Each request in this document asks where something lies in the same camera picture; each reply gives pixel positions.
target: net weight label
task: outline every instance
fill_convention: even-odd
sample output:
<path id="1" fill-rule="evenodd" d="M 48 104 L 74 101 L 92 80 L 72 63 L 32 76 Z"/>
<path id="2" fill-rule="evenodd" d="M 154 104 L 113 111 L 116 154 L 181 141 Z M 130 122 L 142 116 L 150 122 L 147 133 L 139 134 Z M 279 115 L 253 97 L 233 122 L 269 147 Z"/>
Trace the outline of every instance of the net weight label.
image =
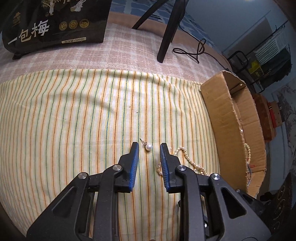
<path id="1" fill-rule="evenodd" d="M 81 41 L 85 41 L 85 40 L 86 40 L 86 37 L 76 38 L 76 39 L 69 39 L 69 40 L 62 41 L 62 44 L 81 42 Z"/>

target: pink plaid fabric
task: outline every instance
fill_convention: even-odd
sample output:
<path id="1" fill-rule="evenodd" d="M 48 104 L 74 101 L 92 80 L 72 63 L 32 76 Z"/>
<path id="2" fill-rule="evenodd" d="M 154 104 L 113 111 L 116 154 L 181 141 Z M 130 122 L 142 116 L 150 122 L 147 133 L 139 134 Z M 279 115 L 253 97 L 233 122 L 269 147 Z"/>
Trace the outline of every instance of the pink plaid fabric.
<path id="1" fill-rule="evenodd" d="M 0 83 L 26 73 L 48 69 L 124 69 L 203 83 L 223 70 L 216 60 L 205 54 L 199 56 L 200 64 L 197 64 L 188 56 L 173 53 L 175 47 L 191 53 L 196 51 L 174 43 L 170 44 L 161 64 L 156 60 L 161 41 L 162 37 L 154 33 L 108 23 L 103 43 L 65 44 L 30 53 L 14 61 L 13 54 L 1 44 Z"/>

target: pearl necklace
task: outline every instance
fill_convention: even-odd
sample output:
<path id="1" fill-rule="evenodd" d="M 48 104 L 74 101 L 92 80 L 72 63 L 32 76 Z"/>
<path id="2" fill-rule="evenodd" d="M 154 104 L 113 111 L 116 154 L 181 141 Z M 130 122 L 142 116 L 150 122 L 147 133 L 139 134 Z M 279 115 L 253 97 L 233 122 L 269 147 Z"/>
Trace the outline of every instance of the pearl necklace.
<path id="1" fill-rule="evenodd" d="M 245 143 L 244 146 L 245 146 L 245 148 L 248 150 L 247 165 L 249 166 L 249 164 L 250 164 L 250 162 L 251 162 L 251 149 L 250 149 L 250 146 L 249 146 L 247 143 Z M 195 164 L 195 163 L 192 161 L 192 159 L 189 158 L 189 156 L 188 156 L 188 154 L 187 154 L 187 150 L 185 149 L 185 147 L 183 147 L 183 146 L 178 147 L 177 150 L 176 150 L 175 153 L 174 153 L 174 156 L 177 156 L 177 154 L 178 154 L 178 152 L 179 152 L 180 150 L 183 151 L 183 154 L 184 154 L 185 158 L 189 161 L 189 163 L 190 163 L 191 165 L 194 166 L 193 171 L 194 171 L 195 173 L 197 173 L 197 171 L 199 171 L 199 173 L 200 173 L 201 175 L 209 176 L 209 174 L 207 174 L 206 170 L 205 170 L 201 165 L 199 165 L 199 164 Z M 160 163 L 159 163 L 158 166 L 157 166 L 157 172 L 158 172 L 158 174 L 159 174 L 160 176 L 163 175 L 163 173 L 162 173 L 162 171 L 161 171 L 161 164 L 160 164 Z"/>
<path id="2" fill-rule="evenodd" d="M 180 150 L 183 151 L 183 154 L 184 154 L 185 158 L 189 161 L 189 163 L 190 163 L 191 165 L 194 166 L 193 171 L 194 171 L 195 173 L 197 173 L 197 171 L 199 171 L 199 173 L 200 173 L 201 175 L 209 176 L 209 174 L 207 174 L 206 170 L 205 170 L 201 165 L 199 165 L 199 164 L 195 164 L 195 163 L 189 158 L 189 156 L 188 156 L 188 154 L 187 154 L 187 150 L 185 149 L 185 147 L 183 147 L 183 146 L 178 147 L 177 150 L 175 151 L 174 155 L 177 156 L 177 154 L 178 154 L 178 152 L 179 152 Z M 157 166 L 157 172 L 158 172 L 158 174 L 159 174 L 160 176 L 163 175 L 163 173 L 161 172 L 161 164 L 160 164 L 160 163 L 159 163 L 158 166 Z"/>

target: bed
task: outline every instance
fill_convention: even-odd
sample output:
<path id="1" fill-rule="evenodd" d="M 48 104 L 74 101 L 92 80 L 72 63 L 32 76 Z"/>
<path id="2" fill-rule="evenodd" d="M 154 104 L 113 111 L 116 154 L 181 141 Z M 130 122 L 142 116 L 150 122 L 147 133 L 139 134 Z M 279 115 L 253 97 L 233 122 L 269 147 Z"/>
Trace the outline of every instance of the bed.
<path id="1" fill-rule="evenodd" d="M 197 47 L 180 30 L 158 63 L 165 21 L 148 19 L 133 30 L 139 17 L 126 14 L 127 6 L 151 1 L 126 1 L 119 11 L 122 2 L 112 4 L 117 12 L 109 14 L 102 44 L 56 47 L 17 61 L 0 49 L 0 202 L 23 234 L 74 176 L 102 172 L 140 138 L 153 150 L 140 145 L 134 192 L 119 196 L 121 240 L 177 240 L 179 196 L 165 192 L 156 171 L 160 143 L 171 152 L 185 146 L 208 173 L 219 173 L 200 83 L 223 68 L 207 55 L 197 64 L 172 53 Z"/>

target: gold emblem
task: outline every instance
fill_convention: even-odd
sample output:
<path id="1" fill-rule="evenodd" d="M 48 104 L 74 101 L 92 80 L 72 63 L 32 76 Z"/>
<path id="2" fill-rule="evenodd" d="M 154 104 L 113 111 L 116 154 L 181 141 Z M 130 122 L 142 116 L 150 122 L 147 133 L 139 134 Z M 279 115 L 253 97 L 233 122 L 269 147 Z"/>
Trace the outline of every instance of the gold emblem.
<path id="1" fill-rule="evenodd" d="M 76 20 L 72 20 L 70 23 L 69 23 L 69 28 L 70 29 L 75 29 L 77 28 L 78 26 L 78 22 Z"/>
<path id="2" fill-rule="evenodd" d="M 17 12 L 16 14 L 15 14 L 15 16 L 13 17 L 13 26 L 14 25 L 17 25 L 18 23 L 20 23 L 20 12 Z"/>
<path id="3" fill-rule="evenodd" d="M 89 26 L 89 21 L 87 19 L 82 19 L 79 22 L 79 26 L 82 27 L 82 28 L 87 28 Z"/>
<path id="4" fill-rule="evenodd" d="M 59 29 L 63 31 L 67 28 L 67 26 L 68 26 L 67 22 L 61 22 L 59 24 Z"/>

